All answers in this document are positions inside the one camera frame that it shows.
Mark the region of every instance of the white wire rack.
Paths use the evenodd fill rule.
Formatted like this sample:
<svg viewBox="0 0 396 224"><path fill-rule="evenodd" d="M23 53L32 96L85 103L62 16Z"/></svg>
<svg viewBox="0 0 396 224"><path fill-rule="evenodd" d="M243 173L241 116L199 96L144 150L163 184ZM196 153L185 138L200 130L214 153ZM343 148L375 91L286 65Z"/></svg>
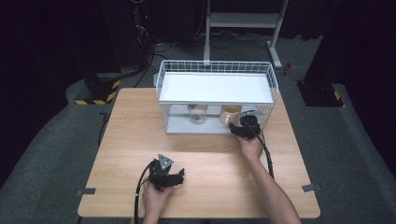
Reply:
<svg viewBox="0 0 396 224"><path fill-rule="evenodd" d="M222 105L261 112L264 129L278 96L273 67L267 62L163 61L157 97L167 133L230 133L219 122ZM189 121L187 105L208 105L207 121Z"/></svg>

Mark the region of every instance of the wooden table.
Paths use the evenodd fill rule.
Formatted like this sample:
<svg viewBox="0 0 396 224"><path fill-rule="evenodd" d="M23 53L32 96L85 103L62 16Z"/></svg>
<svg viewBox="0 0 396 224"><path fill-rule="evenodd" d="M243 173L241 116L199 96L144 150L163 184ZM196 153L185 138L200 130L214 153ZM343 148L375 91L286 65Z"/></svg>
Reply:
<svg viewBox="0 0 396 224"><path fill-rule="evenodd" d="M264 134L276 182L300 217L318 217L315 193L302 189L311 183L281 96ZM82 196L79 215L132 217L138 179L158 153L175 161L169 174L185 168L184 183L173 191L163 217L266 217L236 138L165 133L152 88L120 90L86 187L95 193ZM262 163L267 167L264 154Z"/></svg>

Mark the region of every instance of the white metal stand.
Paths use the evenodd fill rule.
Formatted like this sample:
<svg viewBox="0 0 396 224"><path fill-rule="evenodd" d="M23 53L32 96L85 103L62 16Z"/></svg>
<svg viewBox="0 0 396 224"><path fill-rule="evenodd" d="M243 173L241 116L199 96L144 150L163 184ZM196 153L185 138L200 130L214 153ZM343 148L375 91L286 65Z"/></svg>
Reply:
<svg viewBox="0 0 396 224"><path fill-rule="evenodd" d="M279 13L212 13L210 12L210 0L207 0L204 62L208 64L210 61L210 27L273 28L273 38L267 41L267 46L274 67L282 67L276 53L275 44L288 2L289 0L283 0Z"/></svg>

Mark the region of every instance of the human hand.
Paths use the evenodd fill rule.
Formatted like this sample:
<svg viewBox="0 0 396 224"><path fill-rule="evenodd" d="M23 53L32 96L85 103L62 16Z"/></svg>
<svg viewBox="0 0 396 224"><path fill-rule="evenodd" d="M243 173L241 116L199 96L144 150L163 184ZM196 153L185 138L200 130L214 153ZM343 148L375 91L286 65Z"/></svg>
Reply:
<svg viewBox="0 0 396 224"><path fill-rule="evenodd" d="M162 191L156 190L154 185L145 181L143 184L143 204L145 205L146 214L143 223L157 223L160 214L163 212L166 204L168 203L169 195L173 187L164 188Z"/></svg>
<svg viewBox="0 0 396 224"><path fill-rule="evenodd" d="M257 137L247 140L245 138L235 136L242 149L242 154L248 161L259 161L260 156L262 155L262 143L259 141Z"/></svg>

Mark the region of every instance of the gray carpet floor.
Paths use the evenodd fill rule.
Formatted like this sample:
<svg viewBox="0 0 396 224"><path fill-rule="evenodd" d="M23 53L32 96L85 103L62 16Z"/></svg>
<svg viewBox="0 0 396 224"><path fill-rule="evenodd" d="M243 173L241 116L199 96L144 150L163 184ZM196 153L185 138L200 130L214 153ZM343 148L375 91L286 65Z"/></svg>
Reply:
<svg viewBox="0 0 396 224"><path fill-rule="evenodd" d="M271 62L265 39L238 36L233 44L214 40L211 60ZM279 38L276 43L281 62L292 65L290 76L276 70L279 88L307 172L312 183L322 188L316 192L320 217L303 219L303 223L396 223L395 178L364 131L345 88L334 84L345 107L304 105L296 81L304 79L319 43L320 38L303 41L300 37ZM153 74L163 56L202 60L202 44L158 45L156 52L162 56L155 56L153 69L137 87L153 87ZM140 76L123 79L119 89L132 88ZM99 148L102 113L110 114L114 101L110 105L76 105L75 98L90 95L82 80L70 86L65 95L68 106L37 134L0 191L1 224L78 222L80 197L76 194L85 188ZM84 217L80 223L126 224L130 219Z"/></svg>

